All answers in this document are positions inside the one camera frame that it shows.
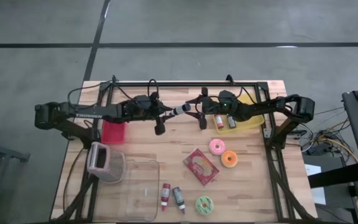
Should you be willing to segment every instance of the wooden table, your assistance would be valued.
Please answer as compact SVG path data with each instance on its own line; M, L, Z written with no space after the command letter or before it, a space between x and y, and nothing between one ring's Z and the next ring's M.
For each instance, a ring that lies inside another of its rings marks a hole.
M270 97L285 96L284 82L281 80L266 81ZM83 86L91 86L99 82L84 82ZM123 88L130 96L147 94L144 87ZM208 87L209 95L217 95L222 89L239 92L239 87ZM167 106L182 105L186 100L196 98L200 87L160 87L160 100ZM82 90L79 104L90 105L97 99L98 87ZM113 103L127 100L117 88L114 89ZM277 124L285 120L285 116L275 113ZM160 164L160 189L164 182L172 188L179 186L186 202L186 215L181 214L171 194L168 208L161 212L158 203L158 214L155 222L274 222L275 214L270 176L267 167L264 142L261 128L248 129L239 133L218 135L211 116L207 117L208 126L200 130L198 121L191 116L181 115L165 123L166 133L162 136L154 134L154 121L131 122L127 125L126 141L123 145L111 146L122 151L127 159L154 159ZM82 126L83 119L75 119ZM224 168L218 156L208 151L208 144L214 138L222 139L226 147L239 156L235 168ZM51 218L62 214L62 194L67 181L68 171L74 158L82 148L79 140L71 141L60 177ZM220 170L216 181L203 187L193 173L183 164L183 159L194 149L199 148L208 159ZM85 166L86 151L82 152L75 164L66 194L66 206L73 200L80 189L81 178ZM317 217L305 165L298 146L287 145L283 150L288 181L292 192L306 210ZM94 210L94 222L118 222L119 184L99 182L98 196ZM202 195L210 196L215 204L214 212L203 217L195 212L195 200ZM284 214L285 200L280 194ZM89 198L85 199L83 214L88 211Z

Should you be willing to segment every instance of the small bottle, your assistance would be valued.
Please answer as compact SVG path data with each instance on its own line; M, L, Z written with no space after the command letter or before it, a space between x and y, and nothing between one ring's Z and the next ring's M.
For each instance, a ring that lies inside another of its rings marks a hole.
M224 127L223 121L222 121L222 117L221 115L215 115L215 120L216 120L216 126L218 127L218 129L221 129Z
M236 128L236 122L234 121L233 117L230 115L227 115L227 122L229 123L229 128L234 129Z
M185 214L185 201L183 199L183 195L181 194L181 190L179 187L175 187L172 189L173 196L175 196L175 200L177 201L177 205L179 206L180 211Z
M168 205L170 189L171 189L170 184L164 184L162 186L162 191L161 191L161 208L162 208L162 211L164 211L165 208Z

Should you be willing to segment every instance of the pink donut toy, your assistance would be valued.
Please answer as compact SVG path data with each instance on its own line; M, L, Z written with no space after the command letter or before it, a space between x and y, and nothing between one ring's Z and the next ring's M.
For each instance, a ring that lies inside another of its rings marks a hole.
M209 151L216 156L221 155L225 150L224 142L220 139L213 139L209 143Z

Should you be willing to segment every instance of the orange donut toy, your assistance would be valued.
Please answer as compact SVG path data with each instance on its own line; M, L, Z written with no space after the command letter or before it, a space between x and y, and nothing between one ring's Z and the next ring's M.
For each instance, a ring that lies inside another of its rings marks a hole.
M237 154L233 151L226 151L221 156L222 164L227 168L232 168L239 161Z

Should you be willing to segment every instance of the wire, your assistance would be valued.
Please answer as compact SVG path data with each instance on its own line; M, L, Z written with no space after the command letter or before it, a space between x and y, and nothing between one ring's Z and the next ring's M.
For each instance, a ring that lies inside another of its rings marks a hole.
M110 82L110 81L101 82L101 83L99 83L99 84L97 84L97 85L88 86L88 87L79 87L79 88L75 88L75 89L72 90L72 91L69 91L68 94L67 94L67 102L68 102L68 104L69 104L72 108L76 108L76 107L71 103L71 100L70 100L70 96L71 96L71 94L72 94L73 92L78 91L78 90L85 90L85 89L89 89L89 88L94 88L94 87L100 86L100 85L102 85L102 84L104 84L104 83L108 83L108 82ZM102 100L102 98L100 98L97 102L93 103L92 105L85 106L85 107L81 107L81 108L79 108L79 109L90 108L90 107L92 107L92 106L98 104L101 100Z
M350 150L350 149L348 149L346 146L344 146L343 144L341 144L341 143L339 143L339 142L337 142L337 141L335 141L335 140L332 140L332 139L318 139L317 141L331 141L331 142L333 142L333 143L335 143L335 144L337 144L338 146L341 146L343 149L345 149L353 158L354 158L354 160L358 163L358 158L353 154L353 152Z
M345 139L343 139L342 134L340 132L338 133L338 135L340 138L339 141L341 143L344 143L347 148L349 148L352 152L354 152L354 149L345 141Z
M119 89L119 91L121 91L122 94L124 94L128 99L132 100L132 97L130 97L119 85L113 83L112 84L114 87L117 87Z
M290 145L290 146L301 146L299 144L293 144L293 143L285 143L285 144Z
M158 88L158 83L157 83L157 81L155 81L154 78L150 79L149 84L147 84L147 96L150 97L150 84L152 83L152 81L154 81L155 86L157 87L157 99L158 99L160 96L160 93L159 93L160 90Z
M347 121L347 119L348 119L348 118L346 118L346 120L343 121L343 122L340 122L340 123L338 123L338 124L335 124L334 126L328 128L327 130L331 130L331 129L335 128L336 126L339 126L340 124L345 124L345 122ZM308 129L311 133L313 133L313 132L311 131L311 129L309 129L306 125L304 125L304 124L300 124L300 125L302 125L304 128ZM304 148L307 144L310 144L309 147L307 147L306 149L303 149L301 152L306 152L306 151L308 151L311 147L313 147L314 142L316 142L317 139L320 139L321 137L323 137L325 134L335 133L335 132L338 133L339 131L343 130L342 127L341 127L339 130L333 131L333 132L327 132L327 130L325 130L325 131L320 131L320 132L316 135L315 139L313 139L313 135L312 135L312 137L310 138L310 141L309 141L308 143L304 144L301 148Z
M340 220L340 221L344 221L344 222L346 222L346 223L350 223L350 222L348 222L348 221L343 220L342 218L339 218L338 216L336 216L336 215L333 214L332 212L330 212L330 211L328 211L328 210L326 210L326 209L321 208L320 206L316 206L316 208L320 208L321 210L330 213L333 217L337 218L337 219Z
M322 111L322 112L319 112L319 113L315 113L314 115L319 115L319 114L327 113L327 112L334 111L334 110L338 110L338 109L341 109L341 108L343 108L343 106L338 107L338 108L335 108L335 109L331 109L331 110L326 110L326 111Z
M65 212L65 200L66 200L66 190L67 190L67 186L68 186L68 181L70 180L70 177L71 177L71 173L73 172L73 169L74 169L74 165L75 163L77 162L78 158L80 157L81 155L81 152L84 150L84 148L82 148L80 150L80 152L77 154L77 156L75 157L71 167L70 167L70 171L68 172L68 176L67 176L67 181L66 181L66 184L65 184L65 188L63 189L63 213Z
M305 124L299 124L300 126L304 127L309 133L310 133L310 141L308 143L311 143L311 140L313 140L313 132L311 131L311 129L309 127L307 127ZM302 149L301 152L306 152L307 150L309 150L312 147L313 144L310 144L309 147L307 147L306 149Z
M311 129L313 130L314 128L317 128L318 126L320 126L321 124L325 123L325 122L328 121L329 119L331 119L331 118L333 118L333 117L335 117L335 116L338 116L338 115L340 115L340 114L343 113L343 112L345 112L345 111L342 111L342 112L339 112L339 113L336 113L336 114L330 116L329 118L323 120L322 122L320 122L319 124L317 124L316 126L314 126L314 127L311 128Z
M290 106L290 105L285 105L285 107L286 107L286 108L289 108L289 109L290 109L290 111L291 111L291 113L292 113L292 111L293 111L292 106Z
M249 94L249 92L248 92L243 86L241 87L241 90L244 90L244 91L247 93L248 97L251 99L251 101L252 101L254 104L256 104L256 102L254 101L254 99L252 99L252 97L251 97L251 95Z
M319 138L320 138L320 137L323 137L325 134L335 133L334 135L336 135L337 133L339 133L340 131L342 131L343 129L345 129L345 128L343 128L343 126L345 125L345 123L346 123L346 121L347 121L348 119L349 119L349 118L346 118L344 121L342 121L342 122L340 122L340 123L338 123L338 124L335 124L334 126L328 128L328 129L326 129L324 132L322 132L322 133L320 134ZM339 125L342 125L341 128L339 128L339 129L336 130L336 131L331 131L331 132L329 132L330 130L334 129L336 126L339 126Z
M88 120L84 120L84 123L85 123L85 125L86 125L88 128L92 128L92 126L93 126L93 123L91 123L91 122L88 121ZM98 135L99 135L98 138L100 139L102 135L100 135L100 131L99 131L98 128L96 128L96 130L98 130Z

